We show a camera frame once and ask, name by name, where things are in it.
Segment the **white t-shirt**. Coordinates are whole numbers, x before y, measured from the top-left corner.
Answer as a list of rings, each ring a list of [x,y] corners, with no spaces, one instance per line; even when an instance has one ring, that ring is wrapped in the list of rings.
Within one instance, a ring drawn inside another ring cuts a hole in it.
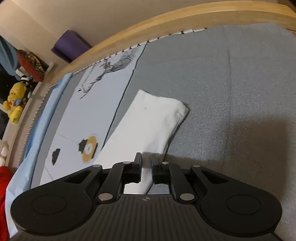
[[[103,168],[124,161],[132,162],[142,154],[141,181],[127,184],[125,194],[145,194],[152,185],[151,155],[162,160],[169,139],[188,114],[179,100],[151,95],[139,90],[127,112],[95,160]]]

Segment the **light blue blanket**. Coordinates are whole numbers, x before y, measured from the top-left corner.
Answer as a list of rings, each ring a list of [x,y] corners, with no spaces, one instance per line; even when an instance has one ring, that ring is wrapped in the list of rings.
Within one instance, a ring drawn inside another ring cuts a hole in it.
[[[45,137],[46,130],[71,77],[72,73],[66,74],[54,87],[50,88],[49,93],[46,95],[34,120],[34,127],[30,131],[23,162],[16,170],[6,188],[4,204],[9,239],[18,233],[16,225],[11,217],[11,205],[19,195],[29,190],[31,187],[37,156]]]

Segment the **red fabric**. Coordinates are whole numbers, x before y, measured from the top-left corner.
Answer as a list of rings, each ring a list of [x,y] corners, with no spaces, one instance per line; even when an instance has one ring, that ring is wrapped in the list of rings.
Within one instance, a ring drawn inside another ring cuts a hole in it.
[[[10,183],[13,174],[8,167],[0,168],[0,241],[9,240],[8,225],[6,222],[5,198],[6,188]]]

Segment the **printed light bed sheet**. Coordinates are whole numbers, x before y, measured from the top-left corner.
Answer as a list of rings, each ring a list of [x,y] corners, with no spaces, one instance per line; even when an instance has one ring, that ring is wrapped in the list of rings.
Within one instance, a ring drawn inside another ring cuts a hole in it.
[[[94,164],[143,50],[116,53],[71,77],[44,136],[32,188]]]

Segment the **white plush toy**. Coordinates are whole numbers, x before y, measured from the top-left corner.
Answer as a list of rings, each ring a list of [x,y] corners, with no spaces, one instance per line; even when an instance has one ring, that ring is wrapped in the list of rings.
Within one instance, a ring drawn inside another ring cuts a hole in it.
[[[8,151],[9,151],[8,143],[0,140],[0,166],[1,167],[6,164]]]

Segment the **yellow plush bear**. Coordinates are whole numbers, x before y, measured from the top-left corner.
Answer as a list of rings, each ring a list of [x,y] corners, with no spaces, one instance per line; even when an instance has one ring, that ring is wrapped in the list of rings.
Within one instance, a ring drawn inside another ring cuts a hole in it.
[[[19,122],[23,108],[26,105],[26,91],[26,86],[18,82],[10,89],[7,100],[3,102],[3,109],[13,125]]]

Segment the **grey woven bed mat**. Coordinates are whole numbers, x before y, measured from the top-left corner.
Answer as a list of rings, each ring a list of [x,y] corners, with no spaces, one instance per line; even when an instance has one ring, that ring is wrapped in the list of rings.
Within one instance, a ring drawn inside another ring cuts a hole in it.
[[[295,240],[295,36],[274,24],[218,26],[148,43],[111,125],[138,90],[189,113],[166,152],[261,188],[282,205],[276,235]]]

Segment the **red patterned cushion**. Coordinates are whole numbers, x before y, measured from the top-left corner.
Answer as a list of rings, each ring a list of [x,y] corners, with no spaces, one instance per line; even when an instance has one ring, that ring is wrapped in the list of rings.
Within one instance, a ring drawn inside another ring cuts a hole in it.
[[[35,82],[42,82],[45,77],[44,68],[39,59],[29,51],[18,50],[18,62]]]

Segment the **purple rolled mat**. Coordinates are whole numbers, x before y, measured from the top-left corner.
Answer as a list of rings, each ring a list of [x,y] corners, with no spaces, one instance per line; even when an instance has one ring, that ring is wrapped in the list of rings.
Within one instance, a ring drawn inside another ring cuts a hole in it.
[[[67,63],[71,63],[91,48],[91,45],[78,33],[67,30],[57,40],[51,52]]]

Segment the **wooden bed frame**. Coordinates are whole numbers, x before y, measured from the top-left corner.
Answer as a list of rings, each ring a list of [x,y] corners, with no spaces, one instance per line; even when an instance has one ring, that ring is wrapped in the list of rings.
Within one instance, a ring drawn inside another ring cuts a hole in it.
[[[69,72],[77,72],[100,59],[158,37],[219,25],[257,23],[274,23],[295,33],[295,11],[284,4],[265,1],[218,1],[177,9],[142,21],[109,37],[60,71],[48,74],[45,82],[55,84]]]

